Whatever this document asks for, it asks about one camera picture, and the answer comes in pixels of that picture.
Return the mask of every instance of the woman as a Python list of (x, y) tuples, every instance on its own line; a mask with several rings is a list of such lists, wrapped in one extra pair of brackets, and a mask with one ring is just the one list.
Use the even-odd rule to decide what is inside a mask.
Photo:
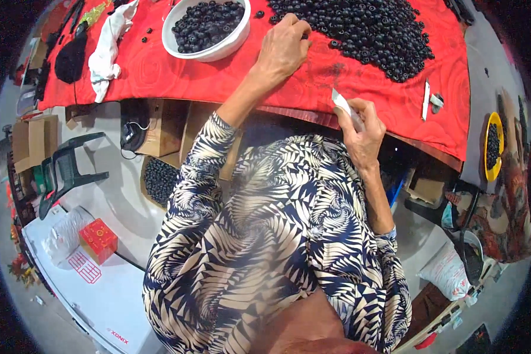
[(310, 26), (286, 15), (188, 154), (151, 251), (148, 319), (177, 353), (390, 352), (411, 321), (395, 226), (379, 177), (374, 105), (344, 144), (319, 135), (249, 148), (223, 205), (217, 181), (236, 129), (305, 61)]

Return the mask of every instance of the red box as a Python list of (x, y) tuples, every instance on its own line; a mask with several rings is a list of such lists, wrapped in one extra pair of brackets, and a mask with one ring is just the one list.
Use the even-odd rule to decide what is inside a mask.
[(101, 265), (118, 249), (118, 237), (101, 219), (96, 219), (78, 232), (81, 247)]

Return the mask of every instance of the blade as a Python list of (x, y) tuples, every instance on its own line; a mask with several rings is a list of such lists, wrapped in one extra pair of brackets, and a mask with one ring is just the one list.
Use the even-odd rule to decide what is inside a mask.
[(429, 79), (425, 81), (425, 99), (423, 101), (423, 120), (427, 120), (427, 110), (429, 109), (429, 95), (431, 93), (431, 86), (429, 85)]
[(346, 113), (348, 113), (348, 115), (352, 118), (352, 125), (354, 125), (354, 129), (357, 132), (366, 130), (364, 122), (359, 117), (358, 113), (356, 113), (355, 110), (350, 108), (348, 102), (346, 102), (346, 99), (342, 95), (340, 95), (335, 89), (332, 89), (332, 102), (334, 102), (335, 105), (342, 108)]

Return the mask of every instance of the blue and white patterned shirt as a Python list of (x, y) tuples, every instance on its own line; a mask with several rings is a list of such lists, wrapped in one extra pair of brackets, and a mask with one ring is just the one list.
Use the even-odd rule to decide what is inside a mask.
[(389, 353), (411, 322), (395, 228), (375, 235), (346, 147), (319, 135), (249, 148), (223, 204), (235, 129), (216, 113), (181, 166), (144, 278), (172, 353), (247, 353), (261, 328), (321, 287), (346, 337)]

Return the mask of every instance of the white cloth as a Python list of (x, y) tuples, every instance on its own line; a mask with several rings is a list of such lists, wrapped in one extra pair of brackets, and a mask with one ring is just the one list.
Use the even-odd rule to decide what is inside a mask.
[(136, 14), (139, 0), (119, 6), (114, 13), (106, 19), (100, 32), (99, 43), (96, 50), (89, 57), (91, 69), (92, 89), (96, 93), (94, 102), (101, 103), (108, 91), (109, 80), (117, 79), (120, 75), (120, 66), (114, 64), (118, 56), (116, 40), (123, 36), (132, 25), (132, 18)]

